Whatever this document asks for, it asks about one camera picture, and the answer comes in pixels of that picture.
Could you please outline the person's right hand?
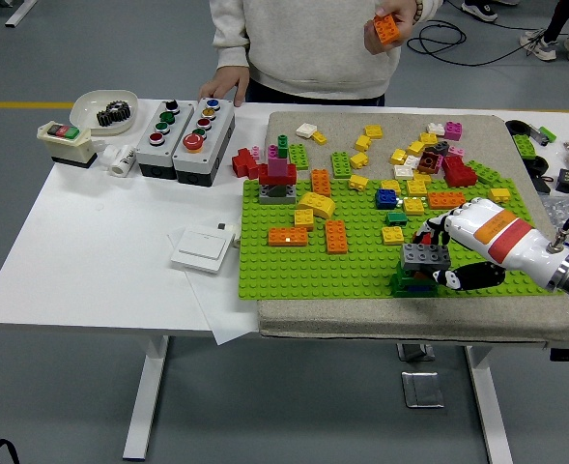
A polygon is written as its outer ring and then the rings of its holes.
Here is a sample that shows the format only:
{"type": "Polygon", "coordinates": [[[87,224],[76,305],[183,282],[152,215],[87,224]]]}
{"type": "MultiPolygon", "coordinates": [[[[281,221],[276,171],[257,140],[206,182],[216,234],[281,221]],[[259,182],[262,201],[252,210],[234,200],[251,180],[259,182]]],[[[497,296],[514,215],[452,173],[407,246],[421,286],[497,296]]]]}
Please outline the person's right hand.
{"type": "Polygon", "coordinates": [[[245,102],[245,95],[250,80],[248,67],[225,66],[218,68],[211,80],[203,84],[198,99],[223,99],[234,91],[233,104],[240,107],[245,102]]]}

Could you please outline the person's left hand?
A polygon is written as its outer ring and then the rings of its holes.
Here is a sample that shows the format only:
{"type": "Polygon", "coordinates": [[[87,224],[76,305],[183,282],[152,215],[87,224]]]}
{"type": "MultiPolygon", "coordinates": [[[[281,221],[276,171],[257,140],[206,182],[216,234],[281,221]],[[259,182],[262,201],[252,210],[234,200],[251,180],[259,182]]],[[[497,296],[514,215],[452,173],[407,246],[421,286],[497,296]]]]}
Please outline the person's left hand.
{"type": "Polygon", "coordinates": [[[413,19],[416,14],[416,2],[414,0],[384,0],[375,6],[375,12],[366,22],[363,29],[363,40],[366,50],[372,55],[387,53],[389,50],[399,47],[411,37],[413,31],[413,19]],[[383,44],[375,30],[373,17],[392,15],[397,28],[399,38],[391,43],[383,44]]]}

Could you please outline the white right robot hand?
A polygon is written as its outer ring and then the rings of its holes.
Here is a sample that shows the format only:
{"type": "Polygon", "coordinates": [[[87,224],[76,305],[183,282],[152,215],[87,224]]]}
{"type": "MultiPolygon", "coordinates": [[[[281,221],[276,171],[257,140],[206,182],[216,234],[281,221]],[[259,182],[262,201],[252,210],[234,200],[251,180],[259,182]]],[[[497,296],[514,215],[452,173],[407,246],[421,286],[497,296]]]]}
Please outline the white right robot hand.
{"type": "Polygon", "coordinates": [[[508,271],[523,272],[548,291],[568,289],[569,250],[552,250],[538,229],[489,199],[476,197],[426,220],[413,241],[426,238],[433,245],[454,241],[484,258],[454,270],[433,271],[433,279],[450,289],[497,286],[508,271]]]}

